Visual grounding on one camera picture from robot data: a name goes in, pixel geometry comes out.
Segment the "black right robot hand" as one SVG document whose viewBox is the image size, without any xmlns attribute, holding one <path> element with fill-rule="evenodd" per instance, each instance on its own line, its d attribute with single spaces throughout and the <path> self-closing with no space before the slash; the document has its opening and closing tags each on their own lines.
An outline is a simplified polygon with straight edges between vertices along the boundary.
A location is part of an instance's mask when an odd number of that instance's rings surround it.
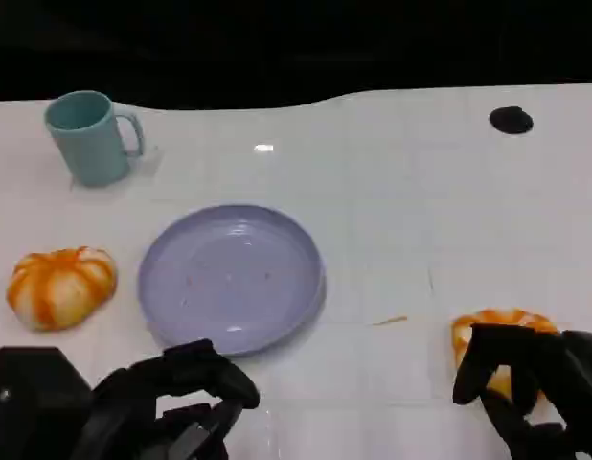
<svg viewBox="0 0 592 460">
<path fill-rule="evenodd" d="M 472 325 L 453 401 L 474 400 L 513 459 L 592 458 L 592 333 Z"/>
</svg>

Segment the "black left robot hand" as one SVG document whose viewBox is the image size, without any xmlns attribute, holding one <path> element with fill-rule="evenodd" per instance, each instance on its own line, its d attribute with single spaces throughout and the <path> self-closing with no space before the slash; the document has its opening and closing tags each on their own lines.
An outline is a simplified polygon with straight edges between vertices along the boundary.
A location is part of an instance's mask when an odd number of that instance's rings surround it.
<svg viewBox="0 0 592 460">
<path fill-rule="evenodd" d="M 56 347 L 0 348 L 0 459 L 225 459 L 255 383 L 209 339 L 90 387 Z"/>
</svg>

